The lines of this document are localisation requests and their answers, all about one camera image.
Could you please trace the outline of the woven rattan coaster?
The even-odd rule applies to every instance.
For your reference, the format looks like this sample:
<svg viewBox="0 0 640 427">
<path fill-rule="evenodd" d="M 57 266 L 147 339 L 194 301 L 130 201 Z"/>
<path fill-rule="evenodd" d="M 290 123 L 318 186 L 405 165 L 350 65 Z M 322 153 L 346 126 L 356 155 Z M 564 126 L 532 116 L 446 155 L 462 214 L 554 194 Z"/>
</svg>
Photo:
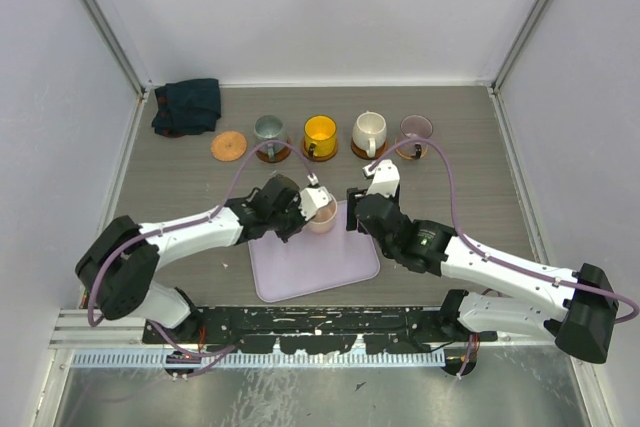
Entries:
<svg viewBox="0 0 640 427">
<path fill-rule="evenodd" d="M 212 156 L 221 162 L 233 162 L 244 156 L 248 142 L 246 137 L 237 131 L 225 131 L 217 135 L 211 142 Z"/>
<path fill-rule="evenodd" d="M 418 137 L 407 139 L 397 137 L 395 143 L 398 147 L 395 152 L 405 160 L 419 160 L 426 156 L 429 146 L 424 142 L 418 142 Z"/>
</svg>

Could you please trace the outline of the pink ceramic mug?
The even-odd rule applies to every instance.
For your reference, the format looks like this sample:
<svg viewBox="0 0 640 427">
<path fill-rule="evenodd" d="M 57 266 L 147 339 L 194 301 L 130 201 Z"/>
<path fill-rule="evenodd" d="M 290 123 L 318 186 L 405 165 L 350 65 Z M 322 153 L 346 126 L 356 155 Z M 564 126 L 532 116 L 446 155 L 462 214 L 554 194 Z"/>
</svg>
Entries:
<svg viewBox="0 0 640 427">
<path fill-rule="evenodd" d="M 314 218 L 307 224 L 306 228 L 314 234 L 328 233 L 335 225 L 338 213 L 338 203 L 331 197 L 329 204 L 321 208 Z"/>
</svg>

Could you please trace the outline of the grey ceramic mug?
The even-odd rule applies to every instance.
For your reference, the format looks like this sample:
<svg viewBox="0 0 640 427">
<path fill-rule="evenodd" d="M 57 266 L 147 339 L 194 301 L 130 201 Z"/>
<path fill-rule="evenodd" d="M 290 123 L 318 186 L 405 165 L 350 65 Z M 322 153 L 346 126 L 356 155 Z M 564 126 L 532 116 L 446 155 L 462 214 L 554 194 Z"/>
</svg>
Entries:
<svg viewBox="0 0 640 427">
<path fill-rule="evenodd" d="M 265 115 L 254 124 L 254 138 L 259 145 L 256 154 L 267 162 L 275 162 L 276 157 L 286 146 L 288 140 L 283 121 L 274 115 Z"/>
</svg>

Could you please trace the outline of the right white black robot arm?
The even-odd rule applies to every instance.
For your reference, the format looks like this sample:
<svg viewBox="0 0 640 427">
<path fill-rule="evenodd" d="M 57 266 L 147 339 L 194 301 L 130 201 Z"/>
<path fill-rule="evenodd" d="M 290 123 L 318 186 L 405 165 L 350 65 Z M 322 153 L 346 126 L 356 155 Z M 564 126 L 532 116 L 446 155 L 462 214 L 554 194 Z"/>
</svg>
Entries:
<svg viewBox="0 0 640 427">
<path fill-rule="evenodd" d="M 585 263 L 573 271 L 492 253 L 453 228 L 403 214 L 397 197 L 347 192 L 349 231 L 371 236 L 387 259 L 419 274 L 464 280 L 500 293 L 491 300 L 450 291 L 438 326 L 459 341 L 471 333 L 503 331 L 551 339 L 579 360 L 606 362 L 619 303 L 605 272 Z"/>
</svg>

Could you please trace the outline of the lilac plastic tray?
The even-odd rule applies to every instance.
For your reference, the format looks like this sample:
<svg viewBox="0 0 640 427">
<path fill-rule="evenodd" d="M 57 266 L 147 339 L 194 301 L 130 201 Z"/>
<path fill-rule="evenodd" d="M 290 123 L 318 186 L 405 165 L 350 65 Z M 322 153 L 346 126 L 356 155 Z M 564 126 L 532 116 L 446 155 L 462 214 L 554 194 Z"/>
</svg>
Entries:
<svg viewBox="0 0 640 427">
<path fill-rule="evenodd" d="M 274 233 L 248 243 L 255 289 L 267 303 L 289 300 L 376 277 L 380 270 L 373 239 L 346 229 L 347 203 L 337 204 L 327 233 L 308 230 L 282 242 Z"/>
</svg>

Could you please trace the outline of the white ceramic mug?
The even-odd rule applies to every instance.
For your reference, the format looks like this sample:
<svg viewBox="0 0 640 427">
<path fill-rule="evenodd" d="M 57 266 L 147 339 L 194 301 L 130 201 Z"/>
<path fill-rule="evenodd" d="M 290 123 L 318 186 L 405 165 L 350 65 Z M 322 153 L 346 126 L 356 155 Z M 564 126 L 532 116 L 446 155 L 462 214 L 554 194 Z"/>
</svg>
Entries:
<svg viewBox="0 0 640 427">
<path fill-rule="evenodd" d="M 387 142 L 387 123 L 376 112 L 360 114 L 352 129 L 352 143 L 365 158 L 374 159 Z"/>
</svg>

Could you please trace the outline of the purple glass mug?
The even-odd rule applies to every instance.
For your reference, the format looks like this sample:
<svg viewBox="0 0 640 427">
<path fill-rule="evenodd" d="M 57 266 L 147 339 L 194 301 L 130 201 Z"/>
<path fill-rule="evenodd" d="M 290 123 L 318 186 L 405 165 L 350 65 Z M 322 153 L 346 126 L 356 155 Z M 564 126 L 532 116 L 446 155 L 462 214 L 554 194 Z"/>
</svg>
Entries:
<svg viewBox="0 0 640 427">
<path fill-rule="evenodd" d="M 429 139 L 433 134 L 432 122 L 422 115 L 409 115 L 400 123 L 400 130 L 397 137 L 407 139 L 418 137 Z"/>
</svg>

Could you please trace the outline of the yellow glass mug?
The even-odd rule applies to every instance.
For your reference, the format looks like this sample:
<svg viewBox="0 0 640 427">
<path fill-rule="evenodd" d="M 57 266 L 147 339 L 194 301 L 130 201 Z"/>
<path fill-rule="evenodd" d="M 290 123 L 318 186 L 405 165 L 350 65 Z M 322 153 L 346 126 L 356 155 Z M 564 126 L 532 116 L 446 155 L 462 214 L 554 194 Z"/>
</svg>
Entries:
<svg viewBox="0 0 640 427">
<path fill-rule="evenodd" d="M 337 149 L 337 125 L 325 115 L 316 115 L 304 125 L 304 152 L 313 161 L 331 158 Z"/>
</svg>

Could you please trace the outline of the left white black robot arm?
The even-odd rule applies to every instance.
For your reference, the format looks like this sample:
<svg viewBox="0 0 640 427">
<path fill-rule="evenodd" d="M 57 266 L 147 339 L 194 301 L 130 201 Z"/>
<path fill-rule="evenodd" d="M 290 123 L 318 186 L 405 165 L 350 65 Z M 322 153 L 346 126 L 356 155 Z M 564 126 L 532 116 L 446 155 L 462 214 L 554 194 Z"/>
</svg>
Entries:
<svg viewBox="0 0 640 427">
<path fill-rule="evenodd" d="M 178 343 L 194 340 L 202 313 L 180 288 L 154 280 L 156 272 L 196 253 L 231 247 L 274 233 L 286 242 L 330 199 L 317 185 L 299 188 L 276 175 L 245 197 L 211 211 L 164 223 L 138 224 L 128 215 L 113 220 L 76 264 L 89 304 L 106 320 L 144 318 Z"/>
</svg>

